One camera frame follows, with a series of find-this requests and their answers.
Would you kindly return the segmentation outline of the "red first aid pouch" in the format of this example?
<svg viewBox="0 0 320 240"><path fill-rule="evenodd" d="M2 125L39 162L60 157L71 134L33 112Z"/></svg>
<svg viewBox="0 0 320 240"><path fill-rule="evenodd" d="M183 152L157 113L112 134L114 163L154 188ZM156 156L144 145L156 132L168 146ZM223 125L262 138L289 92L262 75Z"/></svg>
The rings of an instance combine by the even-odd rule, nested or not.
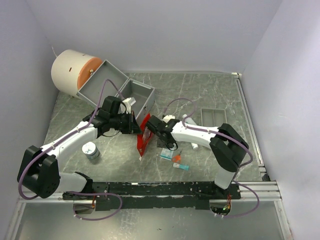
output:
<svg viewBox="0 0 320 240"><path fill-rule="evenodd" d="M136 148L140 155L139 157L140 160L142 159L145 153L146 147L151 137L153 136L153 133L146 127L146 124L150 118L151 118L151 115L150 113L148 113L140 125L140 129L142 130L142 133L137 135Z"/></svg>

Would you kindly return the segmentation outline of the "teal wipe sachet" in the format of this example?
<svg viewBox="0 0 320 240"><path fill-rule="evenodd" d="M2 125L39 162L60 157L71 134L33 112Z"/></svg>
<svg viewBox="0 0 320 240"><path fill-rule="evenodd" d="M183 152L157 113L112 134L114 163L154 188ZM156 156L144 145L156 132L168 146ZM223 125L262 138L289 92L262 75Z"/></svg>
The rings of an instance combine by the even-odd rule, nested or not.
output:
<svg viewBox="0 0 320 240"><path fill-rule="evenodd" d="M160 153L160 158L171 161L173 158L173 154L174 154L174 151L167 148L163 148Z"/></svg>

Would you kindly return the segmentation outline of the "small red scissors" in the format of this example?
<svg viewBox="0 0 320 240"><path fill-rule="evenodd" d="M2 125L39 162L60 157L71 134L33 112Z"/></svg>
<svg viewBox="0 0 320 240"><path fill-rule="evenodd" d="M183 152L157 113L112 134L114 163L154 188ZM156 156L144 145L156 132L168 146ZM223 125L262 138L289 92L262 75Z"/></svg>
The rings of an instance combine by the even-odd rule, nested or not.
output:
<svg viewBox="0 0 320 240"><path fill-rule="evenodd" d="M180 164L181 163L181 154L182 154L182 151L180 151L177 155L175 155L171 159L171 161L174 162L174 163Z"/></svg>

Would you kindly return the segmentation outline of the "teal capped tube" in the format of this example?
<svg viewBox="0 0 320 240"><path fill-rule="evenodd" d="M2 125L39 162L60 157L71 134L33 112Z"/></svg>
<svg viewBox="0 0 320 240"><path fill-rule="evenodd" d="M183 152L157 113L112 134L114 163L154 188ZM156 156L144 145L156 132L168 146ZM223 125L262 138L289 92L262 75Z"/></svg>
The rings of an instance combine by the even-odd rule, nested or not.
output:
<svg viewBox="0 0 320 240"><path fill-rule="evenodd" d="M182 170L185 170L185 171L189 170L189 166L188 165L179 164L179 163L176 163L176 162L173 163L173 167L174 168L178 168L178 169L182 169Z"/></svg>

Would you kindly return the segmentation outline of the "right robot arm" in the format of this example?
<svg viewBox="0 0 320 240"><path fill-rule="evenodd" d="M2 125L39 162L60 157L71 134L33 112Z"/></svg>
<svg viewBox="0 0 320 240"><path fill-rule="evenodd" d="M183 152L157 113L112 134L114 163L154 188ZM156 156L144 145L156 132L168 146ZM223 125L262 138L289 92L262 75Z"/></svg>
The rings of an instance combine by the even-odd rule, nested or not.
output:
<svg viewBox="0 0 320 240"><path fill-rule="evenodd" d="M214 179L212 193L223 199L230 192L230 184L238 170L244 166L245 156L253 157L249 145L228 123L220 127L204 127L187 124L178 119L168 122L151 116L146 122L148 128L170 150L178 148L178 142L193 143L211 149L219 170Z"/></svg>

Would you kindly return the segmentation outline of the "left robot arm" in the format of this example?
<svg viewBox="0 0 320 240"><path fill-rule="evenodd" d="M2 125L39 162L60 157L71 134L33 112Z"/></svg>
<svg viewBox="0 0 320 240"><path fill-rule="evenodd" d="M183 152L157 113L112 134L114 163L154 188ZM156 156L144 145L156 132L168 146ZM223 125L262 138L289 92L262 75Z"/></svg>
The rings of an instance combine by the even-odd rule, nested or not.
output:
<svg viewBox="0 0 320 240"><path fill-rule="evenodd" d="M121 100L107 96L102 106L96 106L71 131L41 147L28 147L17 176L20 196L25 200L32 199L23 193L25 187L43 199L55 192L70 192L83 200L89 199L94 194L93 180L81 172L60 172L59 167L76 150L104 136L110 129L122 134L141 134L132 110L135 103L134 97Z"/></svg>

